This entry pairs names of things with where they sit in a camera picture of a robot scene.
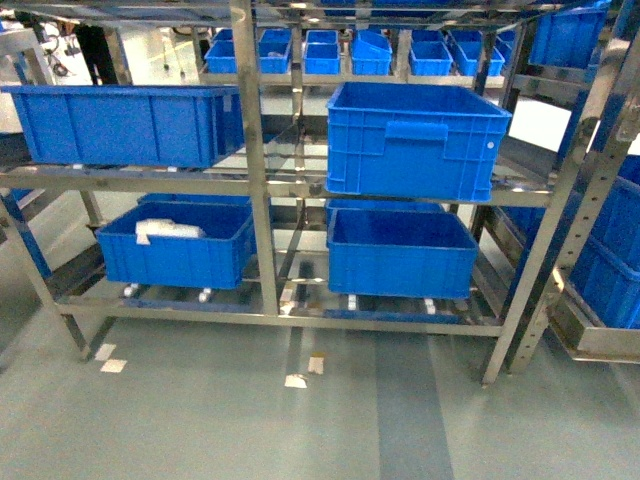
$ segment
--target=plastic crate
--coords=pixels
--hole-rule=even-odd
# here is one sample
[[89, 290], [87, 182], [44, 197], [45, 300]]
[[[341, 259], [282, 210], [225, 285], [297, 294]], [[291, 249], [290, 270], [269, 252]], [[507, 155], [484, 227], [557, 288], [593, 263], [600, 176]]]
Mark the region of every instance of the plastic crate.
[[233, 42], [214, 42], [204, 59], [211, 73], [238, 73]]
[[289, 70], [291, 44], [260, 42], [258, 44], [258, 52], [260, 55], [260, 71], [262, 73], [287, 73]]
[[414, 30], [411, 32], [414, 42], [444, 42], [444, 35], [440, 30]]
[[35, 162], [207, 168], [244, 143], [236, 87], [2, 87]]
[[576, 262], [571, 281], [605, 325], [640, 328], [640, 272], [593, 236]]
[[414, 75], [449, 75], [453, 64], [442, 42], [414, 42], [409, 60]]
[[587, 68], [610, 2], [541, 17], [531, 48], [530, 63]]
[[340, 46], [337, 43], [307, 43], [304, 73], [336, 75], [340, 73]]
[[309, 43], [338, 43], [336, 30], [308, 30], [307, 44]]
[[487, 201], [511, 114], [462, 87], [345, 83], [329, 108], [327, 190]]
[[260, 42], [264, 43], [289, 43], [291, 42], [291, 30], [286, 28], [270, 28], [262, 32]]
[[[450, 44], [453, 59], [456, 62], [461, 75], [474, 76], [478, 71], [478, 59], [482, 43], [478, 42], [453, 42]], [[504, 57], [498, 49], [493, 49], [493, 57], [489, 64], [489, 76], [497, 77], [504, 66]]]
[[469, 296], [478, 246], [455, 215], [338, 209], [328, 237], [333, 292]]
[[[136, 223], [150, 218], [197, 225], [205, 238], [149, 236], [136, 243]], [[107, 279], [194, 288], [236, 288], [256, 252], [251, 213], [242, 206], [146, 202], [96, 232]]]
[[383, 35], [369, 30], [358, 32], [353, 42], [355, 75], [388, 75], [391, 67], [391, 45]]
[[233, 30], [231, 28], [223, 28], [213, 37], [213, 41], [231, 42], [233, 40]]
[[591, 231], [630, 268], [640, 271], [640, 185], [618, 177]]

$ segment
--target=green epoxy floor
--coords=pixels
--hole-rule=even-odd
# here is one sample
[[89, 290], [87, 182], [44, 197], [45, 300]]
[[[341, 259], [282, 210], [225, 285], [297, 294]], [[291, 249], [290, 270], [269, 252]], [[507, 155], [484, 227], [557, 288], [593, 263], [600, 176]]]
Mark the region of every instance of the green epoxy floor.
[[[158, 55], [157, 40], [127, 35], [138, 83], [166, 75], [161, 60], [144, 62]], [[193, 55], [179, 52], [185, 64]], [[179, 82], [174, 70], [162, 80]], [[286, 111], [286, 103], [268, 106]], [[566, 123], [565, 114], [552, 117]], [[514, 136], [530, 135], [525, 123], [514, 122]], [[537, 125], [549, 129], [538, 132], [545, 146], [559, 143], [551, 124]], [[113, 218], [135, 196], [100, 200]], [[67, 194], [31, 224], [53, 266], [92, 241], [80, 211], [77, 193]], [[128, 363], [108, 374], [79, 361], [6, 243], [0, 271], [2, 480], [627, 480], [640, 472], [640, 367], [573, 362], [552, 337], [523, 375], [482, 389], [488, 339], [119, 320], [106, 341]], [[81, 320], [91, 332], [99, 319]], [[325, 375], [306, 390], [284, 388], [316, 350], [327, 354]]]

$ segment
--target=blue floor stripe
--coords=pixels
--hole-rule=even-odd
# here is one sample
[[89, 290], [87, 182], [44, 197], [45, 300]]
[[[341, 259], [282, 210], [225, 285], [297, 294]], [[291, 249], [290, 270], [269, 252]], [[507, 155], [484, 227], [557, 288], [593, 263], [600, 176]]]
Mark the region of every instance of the blue floor stripe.
[[427, 339], [376, 338], [380, 479], [453, 479]]

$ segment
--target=metal rack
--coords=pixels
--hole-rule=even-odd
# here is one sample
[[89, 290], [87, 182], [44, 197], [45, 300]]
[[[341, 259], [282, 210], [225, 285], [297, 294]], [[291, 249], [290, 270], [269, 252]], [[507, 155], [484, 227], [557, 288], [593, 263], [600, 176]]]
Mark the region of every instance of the metal rack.
[[[550, 11], [576, 6], [571, 4], [533, 5], [530, 2], [497, 2], [490, 6], [478, 2], [458, 2], [455, 6], [424, 6], [421, 8], [385, 7], [382, 12], [370, 2], [357, 2], [354, 7], [324, 7], [314, 3], [254, 2], [231, 0], [226, 5], [212, 6], [212, 2], [149, 2], [149, 1], [80, 1], [69, 6], [59, 1], [0, 1], [0, 6], [18, 6], [22, 10], [48, 13], [66, 18], [85, 19], [106, 25], [122, 25], [141, 21], [142, 9], [154, 11], [145, 21], [156, 25], [181, 24], [190, 26], [227, 26], [233, 28], [238, 75], [228, 78], [202, 75], [205, 83], [233, 82], [239, 84], [245, 126], [246, 153], [237, 155], [246, 161], [246, 168], [213, 167], [204, 171], [168, 172], [149, 168], [88, 168], [23, 164], [2, 168], [0, 186], [12, 188], [56, 188], [80, 191], [178, 192], [201, 194], [250, 195], [258, 242], [257, 264], [245, 272], [245, 282], [232, 292], [215, 292], [207, 303], [197, 301], [198, 292], [180, 289], [171, 299], [158, 299], [153, 288], [139, 290], [133, 298], [122, 295], [91, 297], [86, 292], [104, 275], [102, 256], [94, 245], [63, 265], [49, 278], [43, 278], [26, 255], [19, 235], [25, 225], [12, 218], [0, 205], [0, 226], [25, 259], [28, 273], [43, 305], [52, 318], [65, 322], [85, 357], [90, 357], [100, 345], [117, 317], [251, 323], [316, 328], [344, 328], [363, 330], [410, 331], [421, 333], [486, 336], [496, 338], [496, 345], [487, 362], [482, 379], [493, 383], [509, 353], [512, 370], [526, 365], [546, 325], [540, 314], [558, 297], [560, 281], [568, 272], [562, 267], [572, 266], [577, 258], [589, 223], [595, 219], [606, 193], [611, 187], [630, 141], [635, 138], [638, 122], [636, 110], [635, 75], [640, 62], [640, 41], [635, 40], [637, 28], [628, 22], [636, 19], [640, 2], [627, 0], [623, 14], [603, 53], [601, 67], [593, 84], [585, 81], [586, 72], [574, 69], [537, 67], [527, 64], [535, 33], [535, 17]], [[213, 10], [217, 16], [211, 19]], [[329, 15], [329, 10], [344, 14]], [[349, 197], [332, 195], [324, 190], [326, 169], [324, 154], [307, 153], [311, 147], [326, 143], [326, 119], [308, 117], [303, 112], [303, 91], [307, 85], [330, 84], [339, 80], [315, 79], [302, 74], [302, 29], [340, 28], [370, 24], [394, 26], [403, 30], [399, 35], [398, 51], [408, 52], [410, 34], [414, 28], [473, 28], [485, 31], [480, 71], [471, 81], [464, 81], [482, 94], [491, 86], [488, 79], [489, 62], [496, 32], [518, 24], [518, 35], [509, 72], [505, 75], [501, 104], [514, 111], [519, 95], [550, 101], [560, 106], [573, 106], [580, 91], [590, 90], [587, 106], [574, 135], [570, 154], [558, 170], [556, 154], [530, 144], [505, 138], [493, 176], [492, 200], [475, 209], [472, 233], [479, 239], [483, 230], [500, 231], [493, 221], [492, 207], [499, 205], [546, 207], [542, 234], [538, 235], [523, 260], [520, 274], [506, 285], [481, 252], [476, 262], [468, 301], [436, 301], [435, 315], [428, 313], [424, 302], [411, 299], [358, 297], [333, 294], [326, 288], [326, 253], [299, 248], [305, 232], [322, 231], [325, 227], [324, 209], [307, 206], [309, 199]], [[257, 69], [254, 29], [258, 26], [288, 26], [293, 30], [293, 58], [291, 74], [260, 76]], [[358, 81], [411, 82], [406, 55], [399, 55], [400, 64], [394, 76], [357, 77]], [[464, 77], [441, 77], [435, 81], [455, 84]], [[291, 87], [292, 114], [263, 116], [260, 111], [261, 84], [282, 84]], [[587, 155], [591, 135], [596, 131], [611, 133], [604, 147], [595, 145]], [[265, 135], [276, 135], [265, 142]], [[597, 174], [587, 175], [588, 171]], [[567, 203], [576, 179], [586, 179], [587, 199], [579, 218], [565, 243], [553, 275], [542, 270], [549, 251], [552, 234]], [[269, 215], [269, 199], [296, 199], [295, 206], [277, 206]], [[83, 196], [89, 212], [91, 227], [102, 223], [97, 205], [90, 194]], [[276, 229], [291, 232], [288, 248], [274, 248]], [[510, 255], [515, 255], [516, 246]], [[540, 294], [540, 285], [551, 278], [552, 287]], [[535, 304], [540, 296], [542, 300]], [[83, 335], [76, 317], [96, 313], [107, 317], [100, 331], [92, 339]]]

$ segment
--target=metal shelf frame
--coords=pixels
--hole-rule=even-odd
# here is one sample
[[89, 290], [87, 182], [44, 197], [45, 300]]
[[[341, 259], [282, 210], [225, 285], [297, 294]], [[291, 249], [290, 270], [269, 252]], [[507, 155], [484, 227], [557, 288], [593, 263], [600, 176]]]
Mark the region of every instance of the metal shelf frame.
[[[326, 169], [315, 166], [325, 161], [326, 156], [305, 153], [307, 147], [316, 147], [322, 143], [326, 131], [323, 131], [322, 120], [304, 115], [304, 88], [314, 85], [315, 79], [302, 74], [301, 42], [304, 28], [335, 28], [336, 22], [342, 20], [340, 17], [337, 17], [337, 20], [334, 17], [323, 17], [317, 22], [311, 22], [311, 25], [311, 18], [318, 19], [310, 17], [310, 12], [316, 14], [316, 10], [311, 7], [323, 10], [322, 7], [313, 4], [309, 4], [309, 8], [306, 4], [305, 8], [293, 8], [292, 4], [258, 2], [252, 5], [250, 0], [229, 2], [239, 73], [225, 79], [202, 74], [202, 80], [204, 83], [238, 83], [246, 153], [237, 155], [246, 160], [246, 168], [213, 167], [203, 171], [169, 172], [161, 169], [108, 166], [76, 170], [71, 167], [22, 164], [3, 167], [0, 170], [2, 187], [55, 187], [60, 191], [84, 192], [101, 190], [250, 195], [258, 243], [257, 264], [250, 265], [245, 271], [245, 281], [237, 291], [214, 292], [213, 298], [207, 303], [198, 303], [197, 291], [192, 289], [172, 290], [172, 295], [168, 295], [171, 297], [169, 299], [167, 295], [157, 298], [157, 292], [153, 288], [141, 288], [133, 298], [124, 298], [118, 294], [108, 298], [96, 298], [87, 295], [87, 292], [104, 276], [102, 256], [97, 246], [94, 245], [80, 253], [54, 271], [51, 277], [43, 278], [26, 255], [26, 246], [20, 237], [20, 230], [27, 227], [19, 219], [13, 218], [2, 205], [0, 226], [17, 253], [24, 259], [25, 271], [43, 306], [52, 318], [59, 318], [67, 325], [85, 358], [89, 358], [95, 352], [115, 319], [119, 317], [410, 331], [495, 338], [496, 344], [487, 360], [487, 368], [482, 378], [483, 384], [491, 384], [496, 380], [508, 354], [511, 368], [515, 371], [518, 365], [512, 361], [516, 358], [512, 352], [520, 349], [533, 350], [531, 345], [527, 347], [522, 344], [522, 338], [526, 336], [523, 336], [522, 332], [534, 324], [539, 325], [540, 322], [535, 315], [529, 317], [535, 318], [534, 322], [527, 322], [527, 309], [533, 302], [534, 313], [542, 310], [541, 303], [535, 302], [536, 289], [539, 288], [540, 282], [547, 284], [548, 278], [552, 278], [551, 284], [554, 285], [553, 279], [557, 278], [557, 270], [554, 270], [552, 276], [547, 275], [545, 278], [542, 266], [553, 255], [553, 252], [549, 251], [549, 245], [571, 189], [577, 180], [587, 180], [586, 198], [593, 196], [595, 200], [583, 202], [581, 212], [584, 210], [584, 216], [595, 218], [615, 178], [617, 168], [626, 155], [631, 140], [637, 134], [635, 101], [636, 89], [639, 86], [637, 79], [640, 78], [636, 74], [637, 64], [640, 63], [640, 41], [635, 40], [636, 26], [626, 25], [629, 23], [626, 19], [640, 18], [635, 15], [640, 12], [639, 2], [640, 0], [625, 2], [623, 9], [626, 9], [625, 12], [631, 12], [631, 15], [619, 16], [593, 84], [585, 81], [583, 71], [548, 67], [536, 69], [527, 62], [535, 33], [535, 21], [531, 20], [536, 15], [576, 4], [543, 7], [530, 5], [528, 2], [522, 2], [517, 6], [514, 6], [513, 2], [505, 2], [483, 7], [479, 6], [478, 2], [460, 2], [455, 7], [427, 6], [418, 9], [422, 13], [434, 13], [427, 18], [398, 16], [375, 17], [374, 20], [371, 15], [366, 15], [366, 11], [371, 13], [371, 9], [361, 8], [361, 5], [366, 4], [358, 3], [357, 8], [349, 9], [356, 11], [355, 17], [349, 15], [348, 18], [343, 18], [345, 24], [357, 26], [363, 22], [388, 22], [385, 24], [401, 30], [399, 47], [403, 51], [410, 41], [408, 29], [415, 28], [418, 23], [419, 28], [459, 28], [465, 26], [465, 18], [482, 19], [473, 25], [473, 28], [485, 31], [480, 70], [472, 82], [465, 80], [468, 86], [481, 95], [485, 88], [492, 86], [492, 79], [488, 77], [487, 59], [493, 52], [496, 32], [505, 26], [519, 23], [513, 60], [504, 78], [501, 99], [504, 108], [513, 112], [521, 94], [534, 97], [550, 95], [559, 98], [557, 104], [570, 105], [575, 99], [571, 99], [571, 93], [563, 96], [563, 91], [576, 94], [583, 89], [590, 91], [570, 153], [562, 167], [556, 168], [554, 152], [513, 138], [505, 138], [493, 177], [493, 199], [489, 204], [476, 205], [471, 230], [478, 239], [485, 228], [490, 232], [493, 228], [492, 205], [546, 208], [540, 230], [543, 233], [536, 237], [526, 261], [521, 260], [524, 263], [519, 269], [520, 274], [514, 276], [510, 285], [505, 284], [481, 252], [474, 268], [469, 300], [436, 301], [435, 315], [429, 314], [424, 303], [415, 299], [394, 299], [390, 302], [383, 298], [349, 298], [351, 296], [333, 294], [326, 288], [326, 252], [307, 252], [299, 248], [303, 235], [321, 232], [326, 228], [323, 209], [307, 206], [307, 200], [336, 196], [324, 190]], [[202, 23], [201, 18], [184, 21], [179, 15], [168, 20], [171, 12], [177, 12], [179, 9], [194, 11], [205, 8], [202, 2], [83, 1], [78, 2], [78, 5], [74, 3], [72, 8], [68, 3], [56, 1], [26, 1], [20, 2], [20, 8], [34, 12], [47, 8], [71, 8], [71, 13], [84, 12], [75, 17], [72, 15], [73, 18], [91, 19], [91, 12], [95, 13], [92, 9], [108, 5], [118, 8], [110, 17], [103, 16], [101, 21], [122, 24], [126, 23], [127, 18], [133, 20], [132, 10], [149, 8], [156, 3], [157, 6], [162, 6], [163, 22], [171, 21], [174, 25], [194, 27], [203, 24], [213, 26], [212, 23], [215, 26], [225, 25], [224, 21], [215, 22], [210, 18], [206, 23]], [[15, 5], [12, 2], [0, 2], [0, 6]], [[255, 51], [254, 32], [257, 25], [264, 24], [260, 20], [259, 11], [263, 6], [275, 9], [280, 15], [280, 21], [293, 30], [291, 74], [273, 76], [272, 80], [269, 80], [271, 76], [260, 76]], [[79, 10], [79, 7], [88, 8], [89, 11]], [[384, 10], [398, 9], [392, 7]], [[487, 10], [496, 15], [487, 15]], [[405, 11], [407, 15], [419, 13], [406, 8], [400, 11]], [[448, 18], [447, 15], [458, 15], [463, 20], [459, 23], [443, 23], [446, 21], [443, 19]], [[152, 18], [149, 21], [156, 24], [158, 19]], [[412, 81], [412, 77], [408, 75], [406, 59], [403, 62], [396, 65], [396, 73], [386, 81]], [[447, 82], [455, 82], [460, 81], [459, 78], [462, 77], [447, 78], [451, 78]], [[380, 81], [380, 77], [356, 77], [354, 80]], [[318, 80], [322, 85], [330, 84], [330, 81], [333, 80]], [[270, 82], [291, 88], [291, 115], [265, 118], [261, 114], [260, 86]], [[275, 131], [280, 134], [265, 142], [263, 138], [267, 130], [268, 133]], [[601, 142], [602, 145], [595, 142], [591, 152], [587, 154], [589, 140], [596, 130], [605, 136], [603, 138], [609, 140]], [[588, 171], [592, 171], [590, 176], [587, 176]], [[294, 198], [296, 205], [277, 206], [271, 216], [269, 212], [272, 197]], [[85, 194], [83, 199], [89, 212], [90, 227], [100, 226], [103, 220], [95, 199], [91, 194]], [[456, 208], [457, 204], [451, 205], [452, 211]], [[581, 231], [586, 228], [582, 223], [579, 227]], [[284, 250], [275, 249], [274, 232], [277, 230], [289, 232], [289, 244]], [[564, 248], [559, 257], [560, 266], [570, 263], [566, 260], [567, 256], [577, 258], [581, 247], [578, 242]], [[565, 251], [568, 248], [571, 248], [570, 253]], [[550, 294], [545, 291], [541, 298], [548, 301]], [[96, 312], [105, 316], [106, 320], [94, 338], [88, 339], [82, 333], [76, 317]]]

